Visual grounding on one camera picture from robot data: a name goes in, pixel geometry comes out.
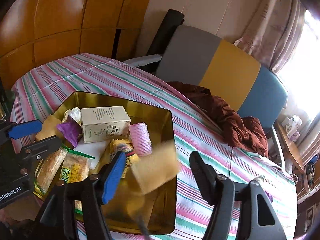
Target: window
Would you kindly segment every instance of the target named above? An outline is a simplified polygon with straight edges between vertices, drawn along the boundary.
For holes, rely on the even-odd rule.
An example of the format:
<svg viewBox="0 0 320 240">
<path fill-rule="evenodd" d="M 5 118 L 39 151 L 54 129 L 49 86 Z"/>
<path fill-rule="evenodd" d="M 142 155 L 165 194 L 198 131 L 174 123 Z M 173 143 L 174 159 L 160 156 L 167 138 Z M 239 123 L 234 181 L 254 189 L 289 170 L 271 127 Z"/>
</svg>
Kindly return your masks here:
<svg viewBox="0 0 320 240">
<path fill-rule="evenodd" d="M 294 55 L 278 73 L 297 107 L 310 119 L 320 112 L 320 22 L 306 11 L 305 25 Z"/>
</svg>

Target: golden tin container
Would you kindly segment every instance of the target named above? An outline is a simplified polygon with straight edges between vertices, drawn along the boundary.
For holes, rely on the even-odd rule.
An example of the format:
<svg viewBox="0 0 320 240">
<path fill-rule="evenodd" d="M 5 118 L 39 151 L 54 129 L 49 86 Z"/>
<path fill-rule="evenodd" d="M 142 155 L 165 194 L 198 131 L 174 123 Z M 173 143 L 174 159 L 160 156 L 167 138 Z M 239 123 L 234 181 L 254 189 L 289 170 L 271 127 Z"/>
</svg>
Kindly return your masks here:
<svg viewBox="0 0 320 240">
<path fill-rule="evenodd" d="M 61 104 L 61 106 L 59 106 L 53 115 L 62 120 L 65 111 L 68 109 L 74 107 L 88 108 L 104 106 L 123 106 L 131 118 L 131 124 L 139 122 L 146 123 L 152 145 L 174 139 L 172 115 L 169 110 L 123 98 L 75 91 Z M 101 157 L 96 169 L 90 170 L 89 174 L 99 172 L 101 167 L 105 163 L 108 163 L 107 158 L 104 157 L 105 156 Z M 60 169 L 56 173 L 46 194 L 43 195 L 37 187 L 34 194 L 44 200 L 51 188 L 59 180 Z M 107 205 L 101 206 L 101 210 L 106 218 L 106 223 L 110 231 L 127 234 L 141 234 L 138 225 L 132 221 L 126 211 L 125 201 L 130 199 L 126 187 L 126 180 L 121 179 L 114 198 Z M 144 220 L 148 223 L 150 234 L 164 235 L 170 234 L 174 230 L 176 202 L 176 178 L 145 196 L 142 215 Z M 83 218 L 80 215 L 76 215 L 76 218 L 83 221 Z"/>
</svg>

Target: reddish brown cloth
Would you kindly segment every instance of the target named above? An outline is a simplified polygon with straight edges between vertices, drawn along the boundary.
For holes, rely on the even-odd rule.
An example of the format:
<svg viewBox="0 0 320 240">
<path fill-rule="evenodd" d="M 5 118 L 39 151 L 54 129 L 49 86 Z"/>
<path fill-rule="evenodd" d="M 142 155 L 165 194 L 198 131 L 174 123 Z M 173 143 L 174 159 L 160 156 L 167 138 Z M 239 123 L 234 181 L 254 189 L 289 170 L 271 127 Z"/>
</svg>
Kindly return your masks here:
<svg viewBox="0 0 320 240">
<path fill-rule="evenodd" d="M 168 84 L 206 111 L 211 120 L 223 130 L 223 138 L 229 146 L 268 158 L 267 138 L 258 118 L 241 118 L 222 98 L 212 96 L 207 88 L 181 82 Z"/>
</svg>

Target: pink cylinder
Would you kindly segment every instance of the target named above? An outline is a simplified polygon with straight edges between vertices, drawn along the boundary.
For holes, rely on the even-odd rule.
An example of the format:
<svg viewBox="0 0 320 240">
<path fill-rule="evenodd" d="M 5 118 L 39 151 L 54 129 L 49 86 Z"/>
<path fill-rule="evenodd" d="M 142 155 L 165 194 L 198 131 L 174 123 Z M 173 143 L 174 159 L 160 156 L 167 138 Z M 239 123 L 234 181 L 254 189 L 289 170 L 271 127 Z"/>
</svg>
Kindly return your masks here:
<svg viewBox="0 0 320 240">
<path fill-rule="evenodd" d="M 151 141 L 147 125 L 144 122 L 132 124 L 129 126 L 131 140 L 135 153 L 139 156 L 151 154 Z"/>
</svg>

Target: blue gripper pad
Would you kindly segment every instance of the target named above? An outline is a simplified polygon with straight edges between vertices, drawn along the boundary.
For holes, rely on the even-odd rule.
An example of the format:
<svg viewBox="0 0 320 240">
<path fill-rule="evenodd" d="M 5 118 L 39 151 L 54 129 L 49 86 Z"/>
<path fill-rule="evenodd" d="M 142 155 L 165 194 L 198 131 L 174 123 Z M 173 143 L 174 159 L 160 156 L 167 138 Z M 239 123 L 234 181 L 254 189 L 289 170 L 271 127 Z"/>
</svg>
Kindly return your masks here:
<svg viewBox="0 0 320 240">
<path fill-rule="evenodd" d="M 122 173 L 124 171 L 125 164 L 126 164 L 125 153 L 121 152 L 109 176 L 104 182 L 103 194 L 102 194 L 102 202 L 104 205 L 107 204 L 109 200 L 113 198 L 116 192 L 116 189 L 118 187 L 119 181 L 121 179 Z"/>
<path fill-rule="evenodd" d="M 33 120 L 15 125 L 10 129 L 8 135 L 10 138 L 19 139 L 27 135 L 40 132 L 42 129 L 42 123 L 40 120 Z"/>
</svg>

